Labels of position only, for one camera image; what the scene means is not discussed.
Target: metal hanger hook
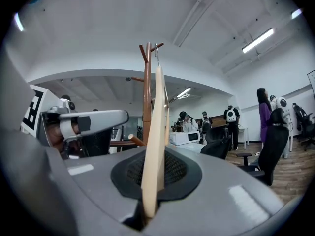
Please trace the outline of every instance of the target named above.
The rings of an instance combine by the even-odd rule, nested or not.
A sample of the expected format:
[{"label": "metal hanger hook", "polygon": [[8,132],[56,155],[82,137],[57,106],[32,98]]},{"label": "metal hanger hook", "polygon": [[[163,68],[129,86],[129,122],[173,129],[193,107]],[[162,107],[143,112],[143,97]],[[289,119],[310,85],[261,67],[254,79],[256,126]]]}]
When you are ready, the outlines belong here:
[{"label": "metal hanger hook", "polygon": [[155,54],[155,57],[157,56],[158,66],[160,66],[159,58],[158,58],[158,44],[157,43],[154,44],[154,54]]}]

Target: long black hair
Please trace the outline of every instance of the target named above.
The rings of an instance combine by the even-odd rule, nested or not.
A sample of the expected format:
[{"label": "long black hair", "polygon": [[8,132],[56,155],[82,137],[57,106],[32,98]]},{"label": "long black hair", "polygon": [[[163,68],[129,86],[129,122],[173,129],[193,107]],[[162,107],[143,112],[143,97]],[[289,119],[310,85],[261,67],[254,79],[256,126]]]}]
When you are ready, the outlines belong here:
[{"label": "long black hair", "polygon": [[265,94],[265,91],[266,91],[265,88],[258,88],[258,90],[257,90],[258,102],[259,102],[259,104],[266,103],[268,106],[268,109],[271,111],[271,105],[270,105],[270,102],[267,98],[267,95]]}]

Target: white table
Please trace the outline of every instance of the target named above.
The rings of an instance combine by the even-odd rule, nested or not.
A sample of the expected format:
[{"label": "white table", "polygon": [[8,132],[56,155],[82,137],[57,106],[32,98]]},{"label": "white table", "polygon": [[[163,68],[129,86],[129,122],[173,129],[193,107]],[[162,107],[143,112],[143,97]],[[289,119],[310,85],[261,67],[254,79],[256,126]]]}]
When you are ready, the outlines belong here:
[{"label": "white table", "polygon": [[193,151],[195,153],[200,153],[201,149],[203,147],[205,147],[204,144],[197,144],[197,143],[189,143],[189,144],[173,145],[173,146],[178,147],[178,148],[184,148],[184,149]]},{"label": "white table", "polygon": [[246,149],[246,144],[249,145],[250,144],[250,139],[249,139],[249,135],[248,135],[248,128],[247,127],[242,127],[238,129],[239,133],[243,132],[243,138],[244,138],[244,149]]}]

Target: microwave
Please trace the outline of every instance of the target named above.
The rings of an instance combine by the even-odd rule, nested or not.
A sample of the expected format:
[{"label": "microwave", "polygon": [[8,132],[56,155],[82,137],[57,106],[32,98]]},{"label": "microwave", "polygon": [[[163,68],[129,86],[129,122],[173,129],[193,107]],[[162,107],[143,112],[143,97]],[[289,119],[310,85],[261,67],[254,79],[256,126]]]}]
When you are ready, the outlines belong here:
[{"label": "microwave", "polygon": [[169,140],[174,145],[195,143],[195,142],[199,142],[200,133],[199,131],[193,131],[193,132],[188,132],[188,133],[172,132],[172,133],[169,133]]}]

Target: purple dress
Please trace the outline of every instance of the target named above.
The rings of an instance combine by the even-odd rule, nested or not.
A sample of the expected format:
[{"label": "purple dress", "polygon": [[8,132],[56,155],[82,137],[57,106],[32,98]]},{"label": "purple dress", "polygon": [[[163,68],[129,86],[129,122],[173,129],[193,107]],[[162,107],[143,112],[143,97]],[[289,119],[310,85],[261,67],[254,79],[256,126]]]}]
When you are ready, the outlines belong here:
[{"label": "purple dress", "polygon": [[265,143],[267,136],[267,121],[270,119],[270,110],[266,103],[261,103],[259,105],[259,114],[260,114],[260,139],[262,143]]}]

